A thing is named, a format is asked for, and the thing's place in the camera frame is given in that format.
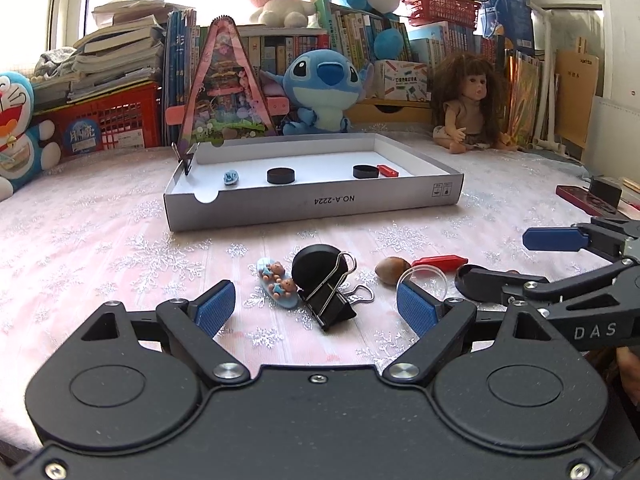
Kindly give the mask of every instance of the cardboard box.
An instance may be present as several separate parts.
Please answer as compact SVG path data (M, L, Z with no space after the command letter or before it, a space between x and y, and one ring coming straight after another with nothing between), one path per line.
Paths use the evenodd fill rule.
M424 63L381 60L375 63L373 88L378 99L431 101L429 68Z
M598 85L600 60L589 54L559 50L556 73L560 85L556 96L556 135L585 148L591 106Z
M354 164L386 164L397 178L353 176ZM295 181L268 184L269 168ZM225 187L223 174L238 183ZM164 191L172 232L350 216L458 202L464 176L380 134L321 134L200 143L188 176L179 165Z

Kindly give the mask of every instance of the red phone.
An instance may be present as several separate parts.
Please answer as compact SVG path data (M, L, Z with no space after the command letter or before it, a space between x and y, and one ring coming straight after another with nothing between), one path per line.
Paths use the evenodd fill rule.
M582 187L558 186L556 187L556 195L560 198L564 198L567 202L570 202L591 216L628 219L628 216L622 214L611 204L607 204L604 200L592 195L588 190Z

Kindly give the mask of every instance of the triangular picture frame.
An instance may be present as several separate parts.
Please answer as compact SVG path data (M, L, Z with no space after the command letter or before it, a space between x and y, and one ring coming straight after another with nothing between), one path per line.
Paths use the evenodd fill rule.
M276 135L266 99L230 16L211 22L189 93L177 151L197 142Z

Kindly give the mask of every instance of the red crate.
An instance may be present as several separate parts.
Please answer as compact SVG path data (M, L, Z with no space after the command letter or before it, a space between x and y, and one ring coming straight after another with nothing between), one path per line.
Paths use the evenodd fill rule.
M113 148L156 148L161 145L160 98L158 85L145 83L37 113L33 123L53 121L53 139L63 156Z
M481 4L474 0L402 0L409 9L409 25L419 27L435 22L451 22L476 28Z

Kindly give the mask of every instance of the pink tablecloth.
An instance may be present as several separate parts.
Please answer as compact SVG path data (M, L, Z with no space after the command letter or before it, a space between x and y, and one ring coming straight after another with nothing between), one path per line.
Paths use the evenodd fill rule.
M373 272L385 256L459 254L550 279L604 264L588 253L529 253L521 244L529 226L587 219L554 194L557 184L580 184L576 177L524 154L450 156L416 136L403 138L465 172L457 206L172 235L162 192L176 161L164 149L68 162L1 203L0 438L25 449L40 445L23 406L25 387L105 300L148 310L167 298L195 298L226 278L236 285L236 311L217 340L252 373L262 363L380 368L415 338L398 316L394 290ZM255 276L260 257L290 264L315 243L353 253L358 270L350 285L366 283L377 296L328 335L305 310L271 304Z

